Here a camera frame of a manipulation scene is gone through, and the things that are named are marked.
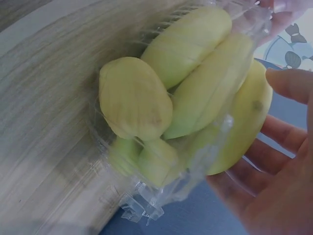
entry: cartoon picture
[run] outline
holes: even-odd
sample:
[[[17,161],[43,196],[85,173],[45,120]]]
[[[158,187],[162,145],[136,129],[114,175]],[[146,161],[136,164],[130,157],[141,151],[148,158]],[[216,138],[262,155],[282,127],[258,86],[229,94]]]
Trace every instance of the cartoon picture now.
[[[267,47],[262,63],[267,67],[280,69],[313,70],[313,47],[301,35],[299,26],[290,25],[285,32],[290,37],[290,42],[282,36],[277,36]]]

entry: fingernail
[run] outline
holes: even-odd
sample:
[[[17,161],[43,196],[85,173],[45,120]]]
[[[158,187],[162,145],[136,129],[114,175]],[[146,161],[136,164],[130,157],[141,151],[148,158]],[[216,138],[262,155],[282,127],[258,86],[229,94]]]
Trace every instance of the fingernail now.
[[[274,13],[287,11],[287,1],[288,0],[274,0],[273,1]]]

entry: plastic container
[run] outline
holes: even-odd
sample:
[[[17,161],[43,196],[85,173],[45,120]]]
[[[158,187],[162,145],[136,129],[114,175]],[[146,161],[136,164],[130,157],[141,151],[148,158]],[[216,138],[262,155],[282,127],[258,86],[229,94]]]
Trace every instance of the plastic container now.
[[[125,56],[140,57],[147,45],[149,45],[155,37],[162,34],[164,29],[175,24],[176,21],[181,19],[184,15],[207,5],[216,5],[229,13],[233,23],[231,34],[237,32],[243,33],[253,40],[253,48],[251,48],[249,55],[244,58],[245,63],[241,63],[241,69],[243,71],[246,70],[246,67],[249,66],[252,59],[254,49],[270,30],[271,11],[245,0],[186,1],[185,4],[177,6],[173,12],[160,15],[158,19],[155,19],[153,24],[143,28],[138,38],[126,39],[125,43],[129,44],[130,50],[125,52]],[[218,24],[218,22],[207,22],[208,25],[214,23]],[[225,75],[232,72],[233,69],[233,66],[227,68],[224,71]],[[211,125],[214,125],[218,130],[218,133],[212,137],[213,141],[210,141],[210,143],[208,141],[205,148],[199,149],[194,156],[191,156],[190,159],[192,159],[192,161],[188,167],[185,167],[174,181],[170,181],[169,184],[164,186],[157,187],[137,169],[133,170],[133,174],[123,176],[115,171],[108,162],[106,163],[106,168],[114,174],[116,180],[114,184],[119,185],[125,190],[119,202],[119,205],[125,211],[122,216],[123,218],[133,222],[138,222],[143,216],[157,220],[164,214],[162,209],[164,205],[186,199],[190,191],[204,179],[207,170],[223,147],[227,133],[232,128],[233,119],[232,116],[229,115],[228,110],[238,87],[243,83],[243,79],[244,76],[238,76],[238,78],[236,78],[231,90],[227,93],[227,98],[223,102],[222,108],[211,123]],[[95,89],[95,96],[90,102],[88,123],[92,136],[103,153],[103,157],[106,159],[108,152],[112,149],[111,145],[116,135],[110,129],[102,115],[97,93],[98,88]],[[169,90],[169,95],[172,99],[174,98],[171,90]],[[142,141],[138,139],[136,139],[136,141],[143,145],[142,147],[145,147]],[[184,148],[186,145],[188,145],[188,142],[180,142],[175,148],[178,149],[179,152],[179,148]]]

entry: wood grain surface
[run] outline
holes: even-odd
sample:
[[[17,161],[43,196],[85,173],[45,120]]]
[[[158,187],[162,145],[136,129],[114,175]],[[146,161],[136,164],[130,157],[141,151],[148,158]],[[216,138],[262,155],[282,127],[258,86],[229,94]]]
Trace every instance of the wood grain surface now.
[[[183,0],[0,1],[0,234],[97,234],[123,188],[86,126],[92,82]]]

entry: peeled potato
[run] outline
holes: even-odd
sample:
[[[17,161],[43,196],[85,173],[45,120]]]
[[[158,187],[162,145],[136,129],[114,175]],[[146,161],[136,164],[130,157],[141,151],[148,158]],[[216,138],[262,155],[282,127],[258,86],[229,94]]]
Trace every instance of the peeled potato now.
[[[253,41],[230,34],[175,90],[173,119],[164,138],[197,132],[219,114],[231,92],[236,92],[252,61]]]
[[[265,67],[253,61],[248,76],[236,94],[230,109],[233,117],[233,127],[227,133],[225,143],[217,157],[212,159],[208,175],[214,175],[228,170],[245,154],[261,130],[272,99],[272,88],[265,77]],[[217,144],[220,127],[210,124],[203,130],[188,138],[188,145],[183,149],[189,157],[190,167],[195,156],[206,154],[206,148]]]
[[[117,137],[108,154],[108,163],[124,176],[132,175],[137,170],[141,145],[136,140]]]
[[[164,85],[138,58],[120,58],[101,69],[99,102],[110,128],[123,139],[158,139],[172,120],[173,105]]]
[[[142,176],[157,187],[174,181],[180,173],[177,150],[161,139],[145,142],[144,145],[138,159]]]
[[[167,89],[177,85],[230,33],[229,14],[216,6],[191,11],[157,36],[141,59]]]

